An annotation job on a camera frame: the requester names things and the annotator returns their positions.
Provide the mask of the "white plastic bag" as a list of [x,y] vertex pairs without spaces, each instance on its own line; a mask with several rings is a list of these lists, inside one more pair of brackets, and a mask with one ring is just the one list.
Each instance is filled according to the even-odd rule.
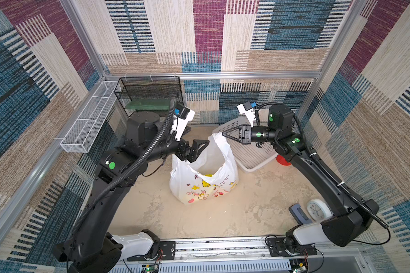
[[221,197],[238,184],[238,166],[227,139],[215,133],[208,140],[209,145],[193,163],[172,156],[169,187],[183,204]]

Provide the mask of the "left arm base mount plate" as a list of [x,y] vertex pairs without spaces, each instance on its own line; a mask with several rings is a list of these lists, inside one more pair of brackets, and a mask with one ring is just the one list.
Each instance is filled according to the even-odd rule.
[[145,255],[136,255],[127,258],[128,262],[138,262],[138,261],[156,261],[161,260],[174,260],[176,250],[175,241],[159,241],[153,243],[150,250]]

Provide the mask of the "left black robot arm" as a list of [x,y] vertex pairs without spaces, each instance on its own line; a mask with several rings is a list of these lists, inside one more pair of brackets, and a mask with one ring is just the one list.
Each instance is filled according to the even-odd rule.
[[192,110],[171,98],[164,121],[151,111],[129,118],[123,144],[100,158],[90,197],[69,239],[52,248],[52,254],[66,264],[68,273],[107,273],[128,258],[140,256],[153,262],[162,258],[160,239],[153,232],[143,230],[122,237],[108,233],[108,228],[150,162],[175,155],[193,163],[209,145],[207,140],[190,144],[182,138],[190,131],[187,123],[192,116]]

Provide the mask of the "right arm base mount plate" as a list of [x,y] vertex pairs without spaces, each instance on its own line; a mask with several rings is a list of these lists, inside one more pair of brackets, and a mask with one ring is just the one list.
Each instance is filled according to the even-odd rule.
[[300,245],[289,237],[268,235],[264,242],[271,257],[295,257],[300,255],[317,255],[314,245]]

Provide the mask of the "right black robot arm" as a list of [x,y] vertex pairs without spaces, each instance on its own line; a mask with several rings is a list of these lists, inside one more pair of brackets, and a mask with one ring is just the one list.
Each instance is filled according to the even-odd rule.
[[[237,108],[249,124],[228,129],[223,136],[241,144],[270,143],[275,152],[311,182],[332,211],[324,220],[292,228],[284,238],[265,238],[271,254],[307,255],[317,243],[324,242],[345,247],[367,231],[373,221],[388,229],[388,224],[377,215],[378,204],[372,199],[364,200],[324,163],[296,114],[284,104],[268,102],[266,105],[269,107],[266,126],[259,122],[258,112],[263,106],[245,102]],[[238,136],[232,135],[235,130]]]

